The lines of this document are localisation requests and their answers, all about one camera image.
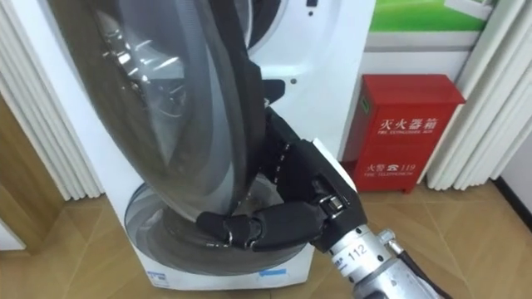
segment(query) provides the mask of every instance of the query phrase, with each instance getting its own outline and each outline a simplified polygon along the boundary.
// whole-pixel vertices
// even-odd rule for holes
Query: robotic arm
[[[332,255],[353,284],[356,298],[451,298],[435,285],[395,240],[367,226],[357,191],[318,140],[301,140],[271,108],[260,172],[283,204],[252,216],[204,212],[196,225],[231,246],[256,252],[311,243]]]

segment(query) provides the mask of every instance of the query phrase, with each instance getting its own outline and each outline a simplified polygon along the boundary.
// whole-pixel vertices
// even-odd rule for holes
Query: wooden floor
[[[492,184],[466,192],[364,194],[374,230],[392,228],[454,298],[531,298],[532,235]],[[273,290],[154,288],[106,199],[69,203],[34,257],[0,261],[0,298],[350,298],[351,286],[316,253],[308,282]]]

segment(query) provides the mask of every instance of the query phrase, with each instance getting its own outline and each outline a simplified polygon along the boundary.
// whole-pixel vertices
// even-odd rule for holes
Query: metal cylinder
[[[367,225],[347,233],[330,249],[332,262],[344,277],[355,284],[375,272],[392,255]]]
[[[353,229],[330,249],[338,271],[354,284],[355,298],[439,298],[403,261],[393,257],[383,243],[393,241],[392,231],[375,236],[367,225]]]

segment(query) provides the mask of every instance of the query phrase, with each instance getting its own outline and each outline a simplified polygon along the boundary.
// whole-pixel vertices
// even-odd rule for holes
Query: wall
[[[377,0],[360,74],[445,74],[454,81],[484,29],[491,2]],[[360,80],[353,93],[351,117],[359,91]],[[350,126],[351,120],[343,133],[344,144]],[[349,152],[342,156],[344,161],[355,158]]]
[[[0,219],[0,250],[23,250],[24,243]]]
[[[532,212],[532,135],[521,145],[501,176]]]

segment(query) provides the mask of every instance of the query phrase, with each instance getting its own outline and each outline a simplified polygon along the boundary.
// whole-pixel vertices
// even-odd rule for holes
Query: white wall
[[[23,250],[26,245],[0,219],[0,250]]]
[[[469,57],[468,51],[365,52],[362,74],[445,74],[451,80]]]
[[[532,212],[532,135],[517,150],[501,176]]]

